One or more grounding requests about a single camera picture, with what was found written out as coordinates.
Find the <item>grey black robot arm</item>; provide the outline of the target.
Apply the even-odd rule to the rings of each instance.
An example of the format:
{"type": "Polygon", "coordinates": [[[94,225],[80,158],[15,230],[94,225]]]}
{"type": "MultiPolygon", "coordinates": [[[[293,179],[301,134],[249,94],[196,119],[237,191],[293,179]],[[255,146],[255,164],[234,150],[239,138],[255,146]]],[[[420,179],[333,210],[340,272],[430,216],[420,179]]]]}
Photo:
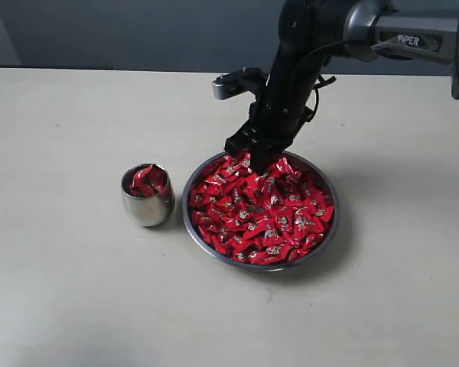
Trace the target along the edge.
{"type": "Polygon", "coordinates": [[[278,23],[279,46],[268,73],[248,68],[217,77],[218,99],[250,92],[248,120],[224,145],[263,173],[315,117],[310,96],[328,84],[322,69],[335,57],[371,62],[425,60],[452,68],[451,95],[459,100],[459,9],[410,12],[389,1],[287,1],[278,23]]]}

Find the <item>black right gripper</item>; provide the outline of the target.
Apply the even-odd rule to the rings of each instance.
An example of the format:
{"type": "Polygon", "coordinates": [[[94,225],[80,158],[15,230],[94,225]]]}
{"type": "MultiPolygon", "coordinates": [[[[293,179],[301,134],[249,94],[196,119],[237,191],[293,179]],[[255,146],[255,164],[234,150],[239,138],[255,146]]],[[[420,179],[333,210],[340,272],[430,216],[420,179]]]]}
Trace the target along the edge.
{"type": "Polygon", "coordinates": [[[325,59],[321,51],[290,51],[280,46],[252,123],[246,122],[226,139],[225,152],[233,158],[250,153],[252,170],[264,174],[298,133],[300,116],[325,59]]]}

